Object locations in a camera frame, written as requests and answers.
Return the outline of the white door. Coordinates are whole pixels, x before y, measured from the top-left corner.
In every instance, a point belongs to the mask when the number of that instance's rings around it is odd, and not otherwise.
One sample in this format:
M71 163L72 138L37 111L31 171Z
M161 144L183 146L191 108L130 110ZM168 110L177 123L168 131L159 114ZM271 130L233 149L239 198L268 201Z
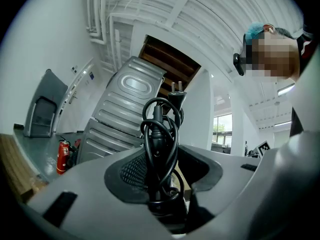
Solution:
M85 116L87 102L96 88L95 78L91 77L95 69L91 59L68 88L54 123L56 134L77 132Z

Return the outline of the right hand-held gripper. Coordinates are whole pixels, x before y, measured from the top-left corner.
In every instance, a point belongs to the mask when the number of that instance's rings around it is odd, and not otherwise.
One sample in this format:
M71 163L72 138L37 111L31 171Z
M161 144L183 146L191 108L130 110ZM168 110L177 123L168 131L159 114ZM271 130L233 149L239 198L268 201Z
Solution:
M251 150L249 152L249 156L252 158L258 158L261 159L263 155L270 150L270 146L267 141L264 141L263 143L259 144L256 148Z

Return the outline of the grey waste bin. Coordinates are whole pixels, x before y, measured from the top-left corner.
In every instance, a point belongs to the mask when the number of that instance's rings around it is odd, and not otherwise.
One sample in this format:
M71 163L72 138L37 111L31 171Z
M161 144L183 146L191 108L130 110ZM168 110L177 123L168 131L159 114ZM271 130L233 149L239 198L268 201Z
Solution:
M54 120L68 86L47 69L31 99L23 135L29 138L49 138Z

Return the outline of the black power cable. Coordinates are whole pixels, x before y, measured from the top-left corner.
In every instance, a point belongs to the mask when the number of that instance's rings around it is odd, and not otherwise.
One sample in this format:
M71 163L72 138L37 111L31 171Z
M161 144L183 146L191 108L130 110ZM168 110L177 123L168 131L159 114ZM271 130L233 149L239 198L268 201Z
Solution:
M140 125L147 164L146 184L150 211L163 223L183 223L187 217L183 179L178 163L179 129L184 121L183 84L171 83L167 98L150 99L142 110Z

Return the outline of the brown wooden staircase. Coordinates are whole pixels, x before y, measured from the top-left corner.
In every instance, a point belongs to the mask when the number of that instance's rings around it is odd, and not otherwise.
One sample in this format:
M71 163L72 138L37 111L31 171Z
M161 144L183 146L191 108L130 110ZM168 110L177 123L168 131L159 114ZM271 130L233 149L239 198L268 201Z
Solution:
M164 81L157 94L160 98L168 97L172 83L175 83L175 89L178 90L178 83L181 82L185 90L201 68L186 54L150 35L145 38L139 57L165 71Z

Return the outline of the grey metal washing machine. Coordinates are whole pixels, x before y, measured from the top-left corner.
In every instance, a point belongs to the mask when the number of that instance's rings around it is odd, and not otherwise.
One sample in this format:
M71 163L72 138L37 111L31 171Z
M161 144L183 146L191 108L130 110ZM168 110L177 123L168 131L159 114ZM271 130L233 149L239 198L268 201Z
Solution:
M138 148L143 142L142 138L90 119L83 132L76 164Z
M130 57L109 81L92 116L99 122L140 137L143 108L158 95L165 70Z

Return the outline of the blue hair cap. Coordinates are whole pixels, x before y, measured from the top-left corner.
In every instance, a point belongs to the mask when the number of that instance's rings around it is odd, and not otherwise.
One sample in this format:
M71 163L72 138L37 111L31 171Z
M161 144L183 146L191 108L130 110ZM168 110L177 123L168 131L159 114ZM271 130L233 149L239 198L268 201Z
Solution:
M264 23L261 22L252 22L248 27L248 30L244 34L245 42L247 45L252 44L252 40L258 38L259 34L264 32Z

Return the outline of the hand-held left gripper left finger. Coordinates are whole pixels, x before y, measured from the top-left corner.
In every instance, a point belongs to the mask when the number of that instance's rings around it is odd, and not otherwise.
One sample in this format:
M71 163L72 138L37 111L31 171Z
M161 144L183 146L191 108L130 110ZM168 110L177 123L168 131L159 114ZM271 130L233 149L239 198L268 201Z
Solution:
M104 174L113 163L142 148L126 150L81 163L38 192L23 211L50 240L174 240L144 204L124 203L106 187ZM77 195L60 227L44 219L64 192Z

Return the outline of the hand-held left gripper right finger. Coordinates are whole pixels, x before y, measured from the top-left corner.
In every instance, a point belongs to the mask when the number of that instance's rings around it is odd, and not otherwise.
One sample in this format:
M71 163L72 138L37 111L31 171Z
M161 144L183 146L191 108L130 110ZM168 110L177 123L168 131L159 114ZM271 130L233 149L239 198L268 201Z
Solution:
M178 147L178 167L191 188L189 209L216 216L245 188L260 160L194 146Z

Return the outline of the window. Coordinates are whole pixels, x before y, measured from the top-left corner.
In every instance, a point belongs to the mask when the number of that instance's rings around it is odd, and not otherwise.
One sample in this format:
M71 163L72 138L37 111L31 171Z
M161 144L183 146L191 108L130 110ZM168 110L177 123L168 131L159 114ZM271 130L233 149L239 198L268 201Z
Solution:
M230 154L232 146L233 116L216 116L213 120L211 151Z

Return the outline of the white wall pipes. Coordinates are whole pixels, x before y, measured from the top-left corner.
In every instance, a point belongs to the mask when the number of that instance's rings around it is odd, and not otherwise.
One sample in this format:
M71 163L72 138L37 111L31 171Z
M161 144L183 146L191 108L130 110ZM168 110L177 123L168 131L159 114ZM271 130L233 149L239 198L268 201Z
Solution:
M106 1L107 0L86 0L86 29L91 37L90 41L99 45L105 45L107 43Z

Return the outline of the person's left forearm white sleeve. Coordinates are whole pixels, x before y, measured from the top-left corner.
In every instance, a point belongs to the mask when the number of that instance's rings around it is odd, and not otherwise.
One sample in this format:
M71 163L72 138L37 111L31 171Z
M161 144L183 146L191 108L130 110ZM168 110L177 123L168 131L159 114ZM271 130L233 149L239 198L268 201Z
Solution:
M248 240L320 238L320 132L304 131L280 147L269 180Z

